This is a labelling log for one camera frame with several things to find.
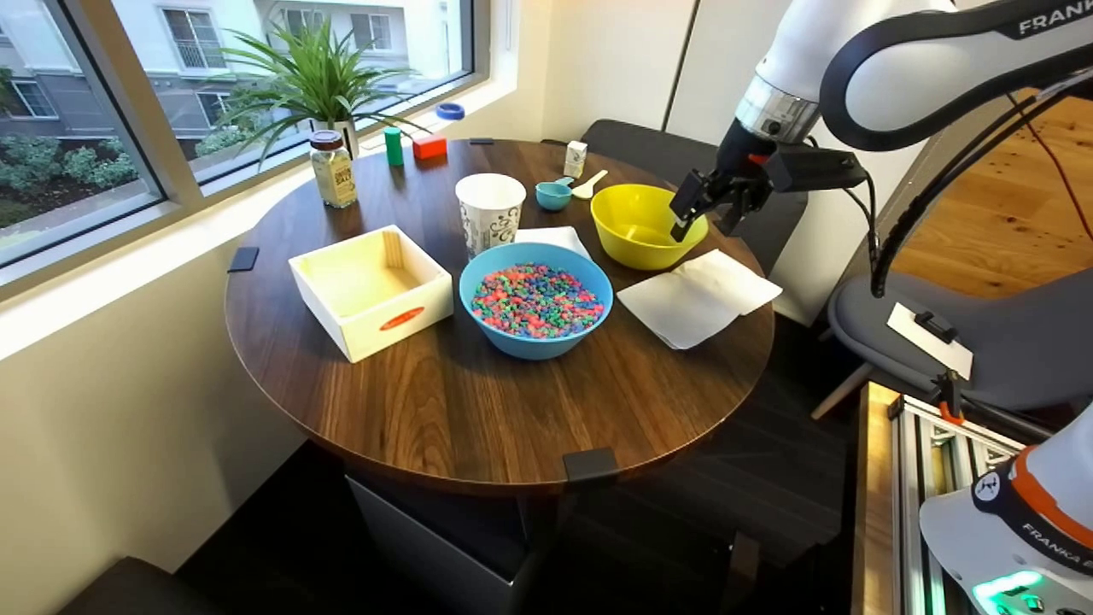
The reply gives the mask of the white orange robot base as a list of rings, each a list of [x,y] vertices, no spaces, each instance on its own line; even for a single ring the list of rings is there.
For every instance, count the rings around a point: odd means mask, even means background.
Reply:
[[[920,534],[979,615],[1093,615],[1093,411],[925,500]]]

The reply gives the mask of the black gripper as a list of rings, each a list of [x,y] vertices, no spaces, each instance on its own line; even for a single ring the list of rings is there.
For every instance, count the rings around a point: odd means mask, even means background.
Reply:
[[[720,213],[720,224],[736,230],[746,214],[758,213],[771,193],[761,162],[774,153],[774,144],[730,123],[709,169],[691,169],[676,186],[671,213],[676,242],[705,213]]]

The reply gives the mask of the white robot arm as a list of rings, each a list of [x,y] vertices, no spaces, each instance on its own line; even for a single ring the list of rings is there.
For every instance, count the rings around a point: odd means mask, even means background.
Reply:
[[[979,102],[1091,69],[1093,0],[791,0],[736,106],[716,160],[676,186],[671,234],[730,200],[818,118],[859,149],[920,144]]]

